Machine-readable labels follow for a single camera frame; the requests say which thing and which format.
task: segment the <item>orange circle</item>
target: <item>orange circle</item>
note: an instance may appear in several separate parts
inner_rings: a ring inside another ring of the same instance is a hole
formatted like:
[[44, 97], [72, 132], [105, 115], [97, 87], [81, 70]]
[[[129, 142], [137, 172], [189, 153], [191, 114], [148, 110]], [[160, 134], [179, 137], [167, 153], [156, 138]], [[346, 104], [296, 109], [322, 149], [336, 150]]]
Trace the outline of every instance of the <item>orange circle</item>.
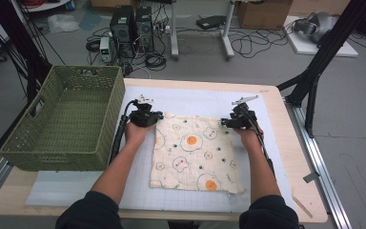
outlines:
[[189, 145], [194, 145], [197, 142], [197, 138], [195, 136], [189, 136], [186, 141]]
[[212, 180], [209, 179], [206, 182], [206, 188], [207, 188], [208, 191], [216, 191], [218, 186], [216, 185], [215, 182], [213, 182]]

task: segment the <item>black sleeve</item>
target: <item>black sleeve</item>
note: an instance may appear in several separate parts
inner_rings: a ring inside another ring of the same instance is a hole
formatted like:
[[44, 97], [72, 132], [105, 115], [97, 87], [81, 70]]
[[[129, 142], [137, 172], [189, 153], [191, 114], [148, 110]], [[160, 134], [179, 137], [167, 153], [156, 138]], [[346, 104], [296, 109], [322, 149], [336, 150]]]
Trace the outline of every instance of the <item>black sleeve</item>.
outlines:
[[266, 196], [256, 200], [239, 217], [241, 229], [298, 229], [296, 212], [281, 196]]
[[108, 196], [90, 191], [58, 218], [55, 228], [123, 227], [118, 216], [118, 205]]

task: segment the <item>white mat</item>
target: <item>white mat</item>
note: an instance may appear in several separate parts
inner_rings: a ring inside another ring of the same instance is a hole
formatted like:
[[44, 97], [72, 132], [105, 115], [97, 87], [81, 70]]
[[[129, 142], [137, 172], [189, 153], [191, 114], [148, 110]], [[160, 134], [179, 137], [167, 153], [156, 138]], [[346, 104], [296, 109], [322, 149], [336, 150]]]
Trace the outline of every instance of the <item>white mat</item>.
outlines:
[[[160, 88], [128, 87], [124, 96], [122, 110], [127, 103], [141, 94], [154, 99], [153, 111], [168, 111], [180, 115], [203, 115], [229, 117], [234, 106], [231, 102], [241, 96], [256, 94], [195, 91]], [[248, 102], [256, 112], [258, 121], [265, 133], [266, 148], [274, 162], [278, 186], [287, 204], [295, 208], [291, 190], [285, 175], [281, 158], [275, 144], [275, 137], [261, 94], [259, 98]], [[246, 192], [230, 196], [223, 192], [183, 191], [173, 189], [150, 188], [150, 171], [154, 132], [147, 138], [136, 155], [132, 165], [124, 197], [120, 203], [122, 209], [200, 211], [200, 212], [244, 212], [250, 206], [250, 168], [240, 137], [234, 137], [234, 148], [240, 168], [243, 187]], [[85, 196], [100, 172], [39, 172], [30, 195], [28, 205], [70, 206]]]
[[[287, 16], [287, 19], [284, 23], [284, 27], [287, 28], [287, 26], [294, 22], [295, 20], [299, 19], [300, 17], [296, 16]], [[316, 54], [318, 51], [318, 48], [316, 47], [316, 43], [314, 43], [309, 36], [304, 35], [302, 31], [293, 31], [291, 33], [292, 29], [289, 28], [285, 30], [287, 33], [287, 37], [290, 40], [291, 45], [294, 48], [295, 53], [297, 54]], [[349, 43], [344, 42], [343, 46], [340, 48], [340, 50], [337, 52], [335, 56], [344, 56], [344, 57], [357, 57], [358, 53], [349, 45]]]

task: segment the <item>hand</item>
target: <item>hand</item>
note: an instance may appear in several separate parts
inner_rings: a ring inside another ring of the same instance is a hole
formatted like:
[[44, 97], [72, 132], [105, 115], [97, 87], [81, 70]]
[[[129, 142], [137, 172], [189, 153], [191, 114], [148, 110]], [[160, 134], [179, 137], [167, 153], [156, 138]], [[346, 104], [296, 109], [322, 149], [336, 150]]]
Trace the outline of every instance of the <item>hand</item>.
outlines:
[[153, 126], [150, 127], [138, 127], [132, 122], [127, 123], [126, 126], [126, 144], [141, 145], [147, 132], [151, 130]]
[[[260, 129], [260, 127], [257, 128], [261, 134], [261, 137], [264, 138], [263, 131]], [[234, 131], [240, 135], [242, 144], [245, 146], [248, 152], [261, 149], [261, 145], [254, 128], [246, 130], [234, 129]]]

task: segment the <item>green basket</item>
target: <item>green basket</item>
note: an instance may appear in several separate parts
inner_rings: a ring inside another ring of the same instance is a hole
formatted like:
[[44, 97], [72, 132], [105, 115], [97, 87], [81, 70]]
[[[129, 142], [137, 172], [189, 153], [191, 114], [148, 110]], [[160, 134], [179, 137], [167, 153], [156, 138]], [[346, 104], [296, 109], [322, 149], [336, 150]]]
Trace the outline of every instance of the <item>green basket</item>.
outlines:
[[0, 155], [26, 171], [106, 169], [125, 91], [118, 67], [53, 66]]

